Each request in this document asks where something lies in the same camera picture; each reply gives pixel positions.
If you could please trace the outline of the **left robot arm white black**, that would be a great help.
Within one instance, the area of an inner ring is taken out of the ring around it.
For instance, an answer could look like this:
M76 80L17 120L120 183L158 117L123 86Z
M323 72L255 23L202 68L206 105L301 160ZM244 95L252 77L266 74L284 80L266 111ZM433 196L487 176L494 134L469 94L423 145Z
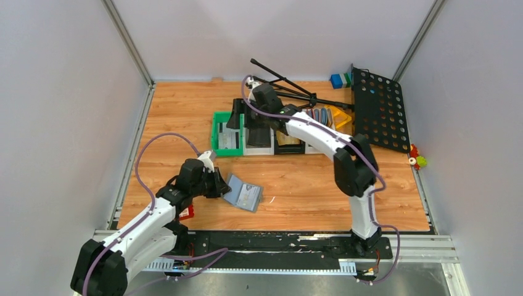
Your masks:
M230 190L211 161L187 159L131 222L102 241L83 244L71 289L80 295L124 295L132 279L157 257L188 249L187 227L179 214L195 197L219 198Z

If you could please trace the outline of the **grey card holder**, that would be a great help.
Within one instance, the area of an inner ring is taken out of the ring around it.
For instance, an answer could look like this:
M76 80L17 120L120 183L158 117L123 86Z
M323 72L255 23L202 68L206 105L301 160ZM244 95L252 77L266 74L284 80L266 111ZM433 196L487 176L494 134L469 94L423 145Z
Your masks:
M230 191L223 195L223 199L233 207L255 213L263 199L263 187L242 181L230 173L227 178Z

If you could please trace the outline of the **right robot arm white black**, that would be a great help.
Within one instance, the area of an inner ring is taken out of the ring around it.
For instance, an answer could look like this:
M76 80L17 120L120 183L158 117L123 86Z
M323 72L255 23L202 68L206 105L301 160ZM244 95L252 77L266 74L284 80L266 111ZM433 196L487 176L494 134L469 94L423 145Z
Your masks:
M352 249L368 257L377 249L382 229L375 219L374 194L379 169L366 137L338 132L312 119L295 105L284 105L274 88L247 76L241 99L234 101L227 127L238 129L236 117L243 113L256 125L269 127L311 145L334 166L337 187L348 196L352 213Z

